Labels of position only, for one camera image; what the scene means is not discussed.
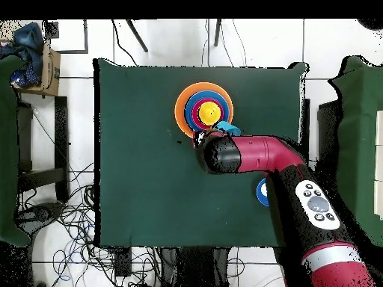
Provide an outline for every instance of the red ring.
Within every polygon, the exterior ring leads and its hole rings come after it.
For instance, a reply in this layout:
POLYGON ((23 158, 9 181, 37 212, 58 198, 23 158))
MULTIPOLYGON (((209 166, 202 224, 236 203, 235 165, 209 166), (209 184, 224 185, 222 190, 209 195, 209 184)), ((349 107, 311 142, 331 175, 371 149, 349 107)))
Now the red ring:
POLYGON ((220 116, 219 120, 222 120, 224 117, 224 109, 222 108, 221 104, 217 100, 215 100, 213 98, 203 98, 203 99, 198 100, 193 105, 193 109, 191 110, 191 115, 192 115, 191 119, 193 120, 193 122, 196 126, 198 126, 199 128, 201 128, 203 130, 211 127, 211 126, 207 126, 206 124, 202 123, 200 121, 200 118, 198 117, 198 110, 200 109, 200 106, 205 102, 214 102, 219 107, 219 110, 221 110, 221 116, 220 116))

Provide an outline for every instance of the cardboard box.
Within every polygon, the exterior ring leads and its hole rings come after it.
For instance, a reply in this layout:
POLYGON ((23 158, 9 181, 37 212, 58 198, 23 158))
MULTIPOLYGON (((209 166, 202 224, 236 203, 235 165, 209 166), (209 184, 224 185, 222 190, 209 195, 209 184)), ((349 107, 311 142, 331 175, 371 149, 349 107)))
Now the cardboard box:
MULTIPOLYGON (((43 34, 42 20, 8 20, 0 22, 0 42, 12 42, 13 32, 24 25, 36 22, 43 34)), ((43 72, 41 84, 30 88, 20 88, 17 84, 13 86, 18 93, 33 93, 38 95, 57 96, 60 77, 61 55, 50 48, 51 42, 47 40, 43 48, 43 72)))
POLYGON ((58 84, 60 82, 61 54, 50 48, 50 40, 44 44, 43 49, 43 72, 41 84, 29 88, 20 88, 17 84, 13 86, 18 93, 33 93, 44 96, 57 96, 58 84))

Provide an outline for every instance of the chair leg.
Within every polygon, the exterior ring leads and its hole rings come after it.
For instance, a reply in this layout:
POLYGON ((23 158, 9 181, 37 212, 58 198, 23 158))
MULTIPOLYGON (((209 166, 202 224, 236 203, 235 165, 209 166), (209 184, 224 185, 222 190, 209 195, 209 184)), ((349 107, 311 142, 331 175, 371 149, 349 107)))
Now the chair leg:
POLYGON ((214 46, 218 46, 218 39, 219 39, 219 30, 221 29, 221 22, 222 19, 217 19, 217 25, 215 27, 215 38, 214 38, 214 46))
POLYGON ((145 53, 148 52, 147 50, 147 47, 145 46, 145 43, 144 41, 141 39, 140 35, 138 34, 137 30, 135 29, 135 26, 133 25, 133 22, 131 19, 128 19, 126 21, 126 23, 128 23, 128 26, 130 27, 130 29, 132 30, 133 34, 135 35, 135 38, 137 39, 137 41, 140 43, 142 49, 144 50, 145 53))

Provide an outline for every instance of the table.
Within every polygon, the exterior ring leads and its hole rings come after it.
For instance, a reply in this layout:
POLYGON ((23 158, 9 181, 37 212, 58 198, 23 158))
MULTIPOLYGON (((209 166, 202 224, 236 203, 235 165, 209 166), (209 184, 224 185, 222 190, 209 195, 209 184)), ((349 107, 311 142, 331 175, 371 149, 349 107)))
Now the table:
POLYGON ((244 135, 296 141, 305 64, 287 70, 118 67, 99 59, 94 65, 101 246, 279 245, 269 208, 255 196, 263 174, 204 172, 175 122, 174 104, 190 84, 213 82, 229 93, 233 124, 244 135))

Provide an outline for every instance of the white tile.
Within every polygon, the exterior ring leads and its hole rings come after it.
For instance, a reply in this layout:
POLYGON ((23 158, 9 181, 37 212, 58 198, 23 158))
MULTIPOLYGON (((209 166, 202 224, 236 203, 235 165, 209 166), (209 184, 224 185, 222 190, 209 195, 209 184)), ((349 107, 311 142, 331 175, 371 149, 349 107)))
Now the white tile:
MULTIPOLYGON (((243 265, 239 265, 238 272, 241 273, 242 269, 243 265)), ((243 272, 238 277, 235 275, 236 266, 229 264, 227 276, 230 287, 285 287, 279 265, 246 264, 243 272)))
POLYGON ((338 99, 335 89, 326 80, 308 80, 305 84, 305 97, 310 100, 309 159, 318 159, 318 119, 319 105, 338 99))
POLYGON ((383 36, 363 27, 356 19, 306 19, 304 62, 308 78, 333 78, 346 56, 362 55, 370 63, 383 62, 383 36))
MULTIPOLYGON (((52 263, 33 263, 34 282, 46 283, 47 287, 51 287, 56 279, 59 277, 55 272, 52 263)), ((63 271, 64 266, 60 267, 58 272, 63 271)), ((112 269, 106 269, 106 274, 99 271, 97 268, 88 267, 86 264, 68 264, 62 273, 61 277, 64 280, 59 280, 55 287, 114 287, 112 282, 108 279, 114 280, 112 269)))
POLYGON ((376 112, 376 145, 383 145, 383 110, 376 112))
POLYGON ((223 19, 218 46, 214 46, 215 19, 210 23, 210 66, 244 66, 242 39, 247 65, 285 67, 302 61, 303 19, 223 19))
POLYGON ((70 165, 80 171, 94 162, 93 79, 61 78, 58 94, 68 99, 70 165))
POLYGON ((383 145, 376 146, 375 179, 383 182, 383 145))
MULTIPOLYGON (((235 19, 236 29, 246 51, 248 66, 288 67, 302 61, 302 19, 235 19)), ((203 45, 207 40, 205 19, 140 20, 135 28, 145 42, 145 53, 133 36, 125 20, 116 20, 121 46, 139 65, 201 66, 203 45)), ((210 66, 230 66, 224 50, 222 35, 214 46, 216 19, 210 19, 210 66)), ((224 42, 235 67, 244 66, 245 54, 232 19, 223 19, 224 42)), ((208 48, 205 46, 203 66, 207 66, 208 48)), ((134 65, 130 57, 117 46, 115 62, 134 65)))
MULTIPOLYGON (((145 53, 125 20, 115 20, 120 45, 138 65, 200 66, 207 39, 205 19, 143 19, 133 24, 148 48, 145 53)), ((132 59, 114 42, 115 62, 134 66, 132 59)))
POLYGON ((93 58, 113 60, 113 27, 111 20, 87 20, 88 54, 62 54, 60 77, 92 77, 93 58))
POLYGON ((31 160, 33 170, 55 167, 55 98, 22 93, 22 101, 31 104, 31 160))
MULTIPOLYGON (((70 179, 73 179, 73 174, 70 173, 70 179)), ((94 180, 94 174, 93 173, 83 173, 78 177, 78 181, 81 186, 91 184, 94 180)), ((77 189, 79 185, 76 182, 70 183, 70 192, 72 193, 75 189, 77 189)), ((70 201, 69 205, 71 206, 78 206, 80 203, 82 203, 82 195, 84 195, 84 190, 78 192, 70 201)), ((51 194, 51 196, 36 196, 30 200, 30 203, 33 205, 36 205, 38 203, 46 203, 46 202, 55 202, 55 194, 51 194)), ((67 218, 63 219, 65 223, 70 223, 71 220, 79 220, 80 211, 73 213, 69 215, 68 211, 72 209, 65 209, 63 210, 64 215, 68 215, 67 218)), ((94 221, 94 212, 89 211, 87 212, 87 216, 90 218, 91 221, 94 221)), ((90 238, 93 238, 94 236, 94 228, 89 227, 88 225, 80 224, 79 226, 85 226, 85 229, 88 230, 90 238)), ((51 261, 61 261, 64 259, 64 254, 62 252, 57 253, 55 258, 54 255, 59 250, 65 250, 66 256, 70 255, 72 251, 80 251, 81 245, 73 243, 73 238, 78 237, 79 230, 75 227, 64 227, 59 222, 54 222, 49 224, 48 226, 42 228, 34 241, 34 250, 32 253, 32 260, 34 262, 51 262, 51 261)), ((84 253, 85 258, 88 258, 88 253, 84 253)), ((82 262, 82 258, 78 253, 74 253, 70 257, 70 262, 82 262)))
POLYGON ((85 49, 84 20, 59 19, 58 38, 51 39, 51 49, 55 51, 72 51, 85 49))
POLYGON ((244 263, 276 263, 272 247, 240 247, 238 257, 244 263))
POLYGON ((229 255, 228 255, 227 259, 235 259, 237 257, 237 254, 239 257, 239 248, 238 247, 232 247, 232 248, 230 248, 229 255))
MULTIPOLYGON (((161 258, 158 253, 154 250, 154 254, 156 256, 156 260, 158 263, 161 262, 161 258)), ((145 259, 150 260, 151 262, 153 258, 153 252, 151 248, 146 247, 132 247, 132 261, 134 262, 144 262, 145 259)))

